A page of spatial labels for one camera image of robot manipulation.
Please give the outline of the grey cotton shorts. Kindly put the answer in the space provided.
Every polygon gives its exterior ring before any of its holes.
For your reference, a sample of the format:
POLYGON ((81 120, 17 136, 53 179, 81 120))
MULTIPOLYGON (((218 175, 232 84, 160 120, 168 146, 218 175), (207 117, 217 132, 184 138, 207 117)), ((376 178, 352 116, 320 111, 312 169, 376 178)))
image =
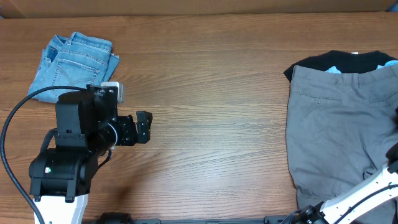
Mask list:
POLYGON ((397 66, 295 66, 286 145, 299 208, 292 223, 395 223, 397 66))

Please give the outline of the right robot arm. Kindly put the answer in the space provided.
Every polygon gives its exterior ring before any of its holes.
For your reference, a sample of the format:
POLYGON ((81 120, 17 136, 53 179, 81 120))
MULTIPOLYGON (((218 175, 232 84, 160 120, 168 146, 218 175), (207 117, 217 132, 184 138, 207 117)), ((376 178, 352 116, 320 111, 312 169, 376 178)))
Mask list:
POLYGON ((386 152, 397 143, 397 108, 291 106, 289 171, 299 208, 321 203, 329 223, 392 223, 397 174, 386 152))

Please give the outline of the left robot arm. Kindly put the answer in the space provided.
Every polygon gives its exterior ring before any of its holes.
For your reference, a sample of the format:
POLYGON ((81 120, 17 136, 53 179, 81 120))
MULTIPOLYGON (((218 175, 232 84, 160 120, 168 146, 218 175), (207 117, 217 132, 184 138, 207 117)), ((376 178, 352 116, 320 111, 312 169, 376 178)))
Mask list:
POLYGON ((30 194, 39 209, 36 223, 81 223, 91 181, 114 146, 145 144, 153 115, 118 115, 115 87, 95 87, 59 96, 57 128, 31 162, 30 194))

